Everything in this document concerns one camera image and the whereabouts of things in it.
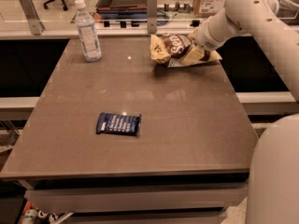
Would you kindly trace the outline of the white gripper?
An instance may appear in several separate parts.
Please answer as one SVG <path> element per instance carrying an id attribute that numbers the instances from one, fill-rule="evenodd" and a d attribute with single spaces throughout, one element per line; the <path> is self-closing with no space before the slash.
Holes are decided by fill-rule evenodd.
<path id="1" fill-rule="evenodd" d="M 187 53 L 179 60 L 183 66 L 190 66 L 199 62 L 204 57 L 204 50 L 212 51 L 222 46 L 220 41 L 217 41 L 209 32 L 209 20 L 203 21 L 196 30 L 188 34 L 188 38 L 201 47 L 191 47 Z"/>

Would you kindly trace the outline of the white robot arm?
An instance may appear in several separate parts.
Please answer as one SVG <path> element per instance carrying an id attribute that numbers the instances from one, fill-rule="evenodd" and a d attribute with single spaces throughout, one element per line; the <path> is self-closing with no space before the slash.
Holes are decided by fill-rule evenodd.
<path id="1" fill-rule="evenodd" d="M 195 30 L 196 44 L 215 50 L 249 33 L 299 101 L 299 34 L 276 16 L 277 0 L 225 0 Z M 299 115 L 272 123 L 252 155 L 246 224 L 299 224 Z"/>

